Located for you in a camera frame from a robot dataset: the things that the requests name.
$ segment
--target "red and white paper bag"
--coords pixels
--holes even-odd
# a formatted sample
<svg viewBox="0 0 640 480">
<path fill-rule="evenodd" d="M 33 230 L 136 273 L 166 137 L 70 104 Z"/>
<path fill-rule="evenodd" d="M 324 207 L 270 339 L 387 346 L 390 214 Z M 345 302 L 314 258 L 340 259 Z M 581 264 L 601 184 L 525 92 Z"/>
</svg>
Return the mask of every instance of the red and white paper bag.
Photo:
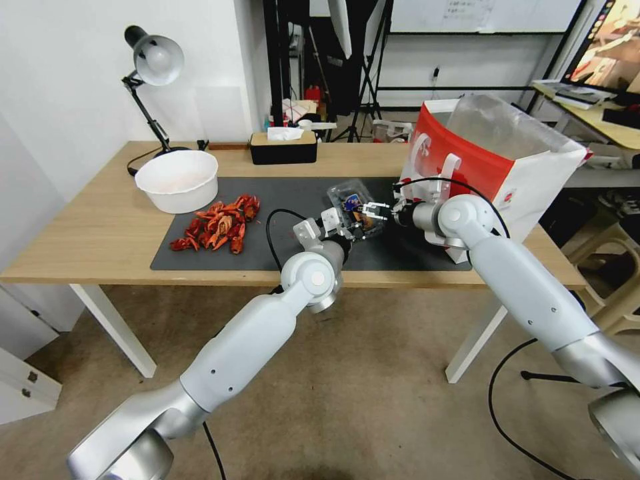
<svg viewBox="0 0 640 480">
<path fill-rule="evenodd" d="M 451 177 L 492 200 L 511 238 L 518 242 L 534 228 L 587 154 L 580 144 L 490 95 L 460 99 L 446 128 L 430 114 L 425 102 L 410 152 L 400 180 L 438 175 L 449 157 L 449 169 L 452 164 L 456 168 Z M 451 162 L 456 157 L 459 161 Z M 426 199 L 428 183 L 404 187 L 401 194 Z M 461 193 L 470 192 L 451 185 L 451 196 Z M 460 250 L 447 252 L 456 263 L 466 260 Z"/>
</svg>

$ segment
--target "lamp shade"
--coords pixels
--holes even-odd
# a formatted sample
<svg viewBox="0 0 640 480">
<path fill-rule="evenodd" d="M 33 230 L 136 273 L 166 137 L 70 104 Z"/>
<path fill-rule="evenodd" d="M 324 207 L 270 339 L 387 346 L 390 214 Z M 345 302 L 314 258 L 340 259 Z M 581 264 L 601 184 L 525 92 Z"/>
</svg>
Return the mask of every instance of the lamp shade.
<svg viewBox="0 0 640 480">
<path fill-rule="evenodd" d="M 136 25 L 125 30 L 125 40 L 133 49 L 133 64 L 142 81 L 161 86 L 178 78 L 185 56 L 176 42 L 160 35 L 149 35 Z"/>
</svg>

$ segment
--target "stool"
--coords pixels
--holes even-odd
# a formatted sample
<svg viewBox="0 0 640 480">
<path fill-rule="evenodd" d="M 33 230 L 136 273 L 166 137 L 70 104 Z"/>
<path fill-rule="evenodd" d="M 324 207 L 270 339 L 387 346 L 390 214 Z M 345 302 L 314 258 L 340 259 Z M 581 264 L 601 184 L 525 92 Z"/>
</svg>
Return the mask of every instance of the stool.
<svg viewBox="0 0 640 480">
<path fill-rule="evenodd" d="M 634 240 L 638 238 L 637 234 L 640 231 L 640 218 L 634 217 L 640 215 L 620 220 L 619 223 L 584 242 L 568 256 L 569 261 L 577 268 L 578 264 L 607 243 L 622 246 L 631 256 L 631 277 L 606 299 L 600 297 L 590 285 L 576 292 L 585 303 L 588 316 L 608 335 L 615 335 L 622 330 L 640 329 L 640 315 L 634 314 L 640 308 L 640 245 Z"/>
</svg>

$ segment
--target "beige carpet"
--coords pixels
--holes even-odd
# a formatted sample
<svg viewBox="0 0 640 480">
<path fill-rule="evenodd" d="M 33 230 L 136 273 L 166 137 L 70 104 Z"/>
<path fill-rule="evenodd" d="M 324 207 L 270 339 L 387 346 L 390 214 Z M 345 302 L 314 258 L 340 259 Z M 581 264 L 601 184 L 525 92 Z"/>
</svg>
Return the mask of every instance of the beige carpet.
<svg viewBox="0 0 640 480">
<path fill-rule="evenodd" d="M 65 456 L 134 392 L 176 378 L 200 347 L 259 291 L 108 287 L 158 363 L 143 380 L 85 314 L 29 361 L 64 384 L 51 413 L 0 427 L 6 479 L 65 479 Z M 487 410 L 497 362 L 526 334 L 505 322 L 457 385 L 443 370 L 486 291 L 346 290 L 327 313 L 304 313 L 289 342 L 246 390 L 209 418 L 230 479 L 551 479 L 508 445 Z M 639 338 L 620 337 L 638 351 Z M 631 479 L 587 416 L 601 393 L 525 382 L 519 370 L 558 373 L 533 345 L 497 383 L 504 428 L 578 478 Z M 202 432 L 171 442 L 170 479 L 217 479 Z"/>
</svg>

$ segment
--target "whiteboard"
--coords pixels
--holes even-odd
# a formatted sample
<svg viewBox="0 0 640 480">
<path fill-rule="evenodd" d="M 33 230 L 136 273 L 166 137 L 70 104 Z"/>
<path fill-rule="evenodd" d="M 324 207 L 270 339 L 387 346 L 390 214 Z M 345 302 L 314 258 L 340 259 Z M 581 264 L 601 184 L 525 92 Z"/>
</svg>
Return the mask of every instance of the whiteboard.
<svg viewBox="0 0 640 480">
<path fill-rule="evenodd" d="M 391 32 L 562 33 L 579 4 L 580 0 L 394 0 Z"/>
</svg>

